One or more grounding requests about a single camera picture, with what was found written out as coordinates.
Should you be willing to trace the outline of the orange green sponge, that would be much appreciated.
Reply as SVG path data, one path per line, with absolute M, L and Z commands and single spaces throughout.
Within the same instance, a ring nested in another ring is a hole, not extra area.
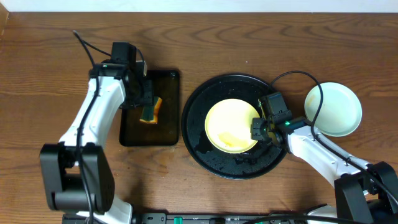
M 147 124 L 157 124 L 161 104 L 162 98 L 155 96 L 154 104 L 152 106 L 143 107 L 139 121 Z

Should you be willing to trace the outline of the yellow plate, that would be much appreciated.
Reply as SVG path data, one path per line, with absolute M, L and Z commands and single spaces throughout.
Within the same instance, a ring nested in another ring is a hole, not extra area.
M 248 102 L 227 99 L 211 107 L 205 118 L 205 132 L 217 149 L 239 154 L 253 148 L 257 141 L 251 138 L 251 125 L 259 113 Z

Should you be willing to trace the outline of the light green plate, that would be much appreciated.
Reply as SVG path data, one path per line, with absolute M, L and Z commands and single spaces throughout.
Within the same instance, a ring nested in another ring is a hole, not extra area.
M 315 127 L 332 137 L 353 133 L 362 119 L 363 110 L 359 98 L 340 83 L 322 83 L 321 88 L 322 90 L 319 90 L 319 87 L 315 86 L 306 96 L 304 110 L 307 119 L 313 120 L 321 103 Z

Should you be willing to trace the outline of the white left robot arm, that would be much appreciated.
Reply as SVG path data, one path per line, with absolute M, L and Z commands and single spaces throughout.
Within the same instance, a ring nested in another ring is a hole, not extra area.
M 104 154 L 116 111 L 139 106 L 147 65 L 115 60 L 90 72 L 85 100 L 68 131 L 56 144 L 44 144 L 40 166 L 47 204 L 74 213 L 83 223 L 132 223 L 133 207 L 115 194 L 115 182 Z

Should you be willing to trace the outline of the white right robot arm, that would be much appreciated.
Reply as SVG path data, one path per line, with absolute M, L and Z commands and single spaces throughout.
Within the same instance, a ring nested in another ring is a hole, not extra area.
M 305 214 L 309 223 L 397 223 L 397 174 L 388 163 L 351 155 L 305 118 L 278 125 L 254 118 L 251 137 L 301 158 L 332 185 L 336 205 L 310 209 Z

